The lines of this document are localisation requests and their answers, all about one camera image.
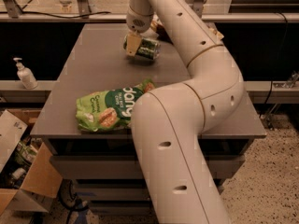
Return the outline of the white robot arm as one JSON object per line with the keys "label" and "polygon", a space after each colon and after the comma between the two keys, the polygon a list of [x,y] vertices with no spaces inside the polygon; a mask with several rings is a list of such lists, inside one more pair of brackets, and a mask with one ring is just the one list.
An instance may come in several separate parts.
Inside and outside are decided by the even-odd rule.
{"label": "white robot arm", "polygon": [[190,79],[141,96],[132,112],[136,154],[160,224],[231,224],[198,136],[230,117],[245,91],[230,52],[184,0],[130,0],[127,24],[159,17]]}

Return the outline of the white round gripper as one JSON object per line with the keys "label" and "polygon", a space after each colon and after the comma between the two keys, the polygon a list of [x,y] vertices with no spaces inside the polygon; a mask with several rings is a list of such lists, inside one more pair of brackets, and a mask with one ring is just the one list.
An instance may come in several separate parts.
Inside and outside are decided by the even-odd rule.
{"label": "white round gripper", "polygon": [[154,11],[152,7],[129,7],[126,15],[126,23],[128,28],[137,33],[129,33],[126,37],[127,47],[126,54],[135,56],[140,44],[142,36],[150,28]]}

